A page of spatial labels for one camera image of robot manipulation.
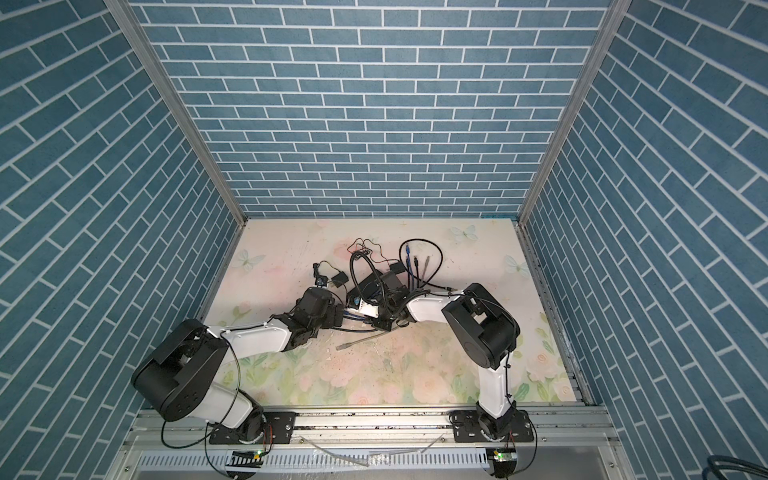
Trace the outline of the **black ethernet cable gold plug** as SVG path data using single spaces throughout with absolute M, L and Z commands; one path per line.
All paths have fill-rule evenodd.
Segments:
M 434 241 L 413 237 L 402 241 L 397 249 L 397 259 L 405 266 L 409 285 L 412 288 L 429 287 L 455 292 L 457 287 L 438 283 L 436 276 L 445 261 L 443 249 Z

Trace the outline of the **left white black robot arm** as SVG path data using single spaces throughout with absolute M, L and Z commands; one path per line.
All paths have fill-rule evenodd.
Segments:
M 261 405 L 242 389 L 241 361 L 288 352 L 340 327 L 345 306 L 333 292 L 310 287 L 289 311 L 250 327 L 214 327 L 196 319 L 177 326 L 136 368 L 132 386 L 164 421 L 195 417 L 234 436 L 263 439 Z

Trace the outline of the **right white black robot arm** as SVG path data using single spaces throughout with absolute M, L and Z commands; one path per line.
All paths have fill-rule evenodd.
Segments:
M 516 406 L 509 390 L 509 360 L 517 348 L 520 326 L 485 287 L 472 283 L 462 291 L 445 294 L 413 291 L 395 306 L 380 301 L 370 325 L 389 331 L 399 320 L 450 327 L 464 353 L 478 367 L 476 422 L 485 438 L 537 439 L 529 415 Z

